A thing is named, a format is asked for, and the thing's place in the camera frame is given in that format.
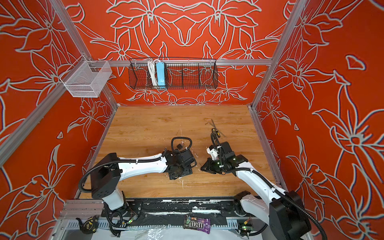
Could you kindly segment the small green circuit board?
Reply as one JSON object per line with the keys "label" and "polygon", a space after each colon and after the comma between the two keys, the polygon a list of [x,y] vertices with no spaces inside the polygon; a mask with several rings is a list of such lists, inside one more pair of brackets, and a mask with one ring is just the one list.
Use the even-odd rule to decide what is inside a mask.
{"label": "small green circuit board", "polygon": [[238,234],[241,237],[247,237],[249,239],[251,232],[253,231],[253,225],[251,220],[241,221],[238,225]]}

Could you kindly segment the black tape measure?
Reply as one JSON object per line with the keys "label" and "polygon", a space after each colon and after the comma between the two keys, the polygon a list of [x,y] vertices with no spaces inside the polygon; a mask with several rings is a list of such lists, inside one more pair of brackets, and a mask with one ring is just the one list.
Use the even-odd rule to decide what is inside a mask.
{"label": "black tape measure", "polygon": [[90,217],[84,223],[82,222],[82,220],[80,218],[76,218],[76,220],[79,222],[80,231],[86,235],[95,233],[99,227],[99,217],[98,216]]}

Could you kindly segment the purple candy bag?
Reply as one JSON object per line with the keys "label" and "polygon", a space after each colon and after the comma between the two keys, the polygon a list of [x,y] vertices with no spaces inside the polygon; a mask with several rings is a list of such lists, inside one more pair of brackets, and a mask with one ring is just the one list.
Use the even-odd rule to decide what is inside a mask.
{"label": "purple candy bag", "polygon": [[199,218],[191,215],[185,215],[183,228],[188,230],[195,230],[210,234],[211,232],[211,219]]}

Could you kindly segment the light blue box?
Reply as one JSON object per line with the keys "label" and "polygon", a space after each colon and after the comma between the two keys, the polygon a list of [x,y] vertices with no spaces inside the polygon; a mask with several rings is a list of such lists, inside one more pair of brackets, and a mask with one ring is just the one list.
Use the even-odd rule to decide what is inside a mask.
{"label": "light blue box", "polygon": [[157,70],[158,86],[159,86],[159,88],[164,89],[166,87],[165,64],[163,62],[157,62],[156,63],[156,70]]}

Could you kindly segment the black yellow screwdriver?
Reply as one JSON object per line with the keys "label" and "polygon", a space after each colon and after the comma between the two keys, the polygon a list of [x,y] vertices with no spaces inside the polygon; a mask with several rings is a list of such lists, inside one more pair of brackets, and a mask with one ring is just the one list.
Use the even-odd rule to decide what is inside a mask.
{"label": "black yellow screwdriver", "polygon": [[217,130],[216,128],[212,128],[212,134],[214,134],[217,138],[221,137],[219,130]]}

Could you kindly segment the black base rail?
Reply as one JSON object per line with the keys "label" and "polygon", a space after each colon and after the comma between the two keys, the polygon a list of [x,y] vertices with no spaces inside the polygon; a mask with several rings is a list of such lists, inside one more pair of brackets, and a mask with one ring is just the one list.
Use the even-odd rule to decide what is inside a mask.
{"label": "black base rail", "polygon": [[263,226],[258,218],[241,212],[234,197],[135,198],[127,204],[121,230],[182,228],[186,215],[210,219],[211,227],[220,230]]}

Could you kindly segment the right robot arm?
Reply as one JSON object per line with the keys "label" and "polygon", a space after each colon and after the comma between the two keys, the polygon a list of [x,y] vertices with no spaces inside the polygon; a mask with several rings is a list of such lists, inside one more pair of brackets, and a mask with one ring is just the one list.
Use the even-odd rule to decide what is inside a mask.
{"label": "right robot arm", "polygon": [[287,192],[258,172],[242,155],[236,155],[228,142],[219,141],[220,131],[212,128],[212,145],[207,149],[210,157],[201,171],[210,174],[233,174],[243,180],[257,194],[244,194],[241,209],[263,221],[277,240],[300,240],[309,233],[312,225],[323,240],[328,238],[321,224],[305,210],[301,197]]}

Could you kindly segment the white mesh basket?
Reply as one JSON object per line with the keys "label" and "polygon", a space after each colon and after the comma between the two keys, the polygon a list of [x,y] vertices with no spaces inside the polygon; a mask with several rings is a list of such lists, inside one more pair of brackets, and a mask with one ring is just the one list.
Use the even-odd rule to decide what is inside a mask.
{"label": "white mesh basket", "polygon": [[100,67],[91,67],[87,61],[81,61],[60,80],[74,98],[97,98],[111,75],[107,61],[102,61]]}

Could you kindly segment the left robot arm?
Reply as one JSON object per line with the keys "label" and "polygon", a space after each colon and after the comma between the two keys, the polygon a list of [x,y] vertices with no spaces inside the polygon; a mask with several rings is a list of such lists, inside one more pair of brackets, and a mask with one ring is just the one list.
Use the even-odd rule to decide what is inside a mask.
{"label": "left robot arm", "polygon": [[171,149],[142,158],[120,158],[110,153],[90,168],[78,183],[82,193],[101,199],[111,211],[127,208],[125,195],[118,189],[119,182],[146,174],[166,173],[171,181],[191,175],[197,161],[191,152],[192,139],[174,137]]}

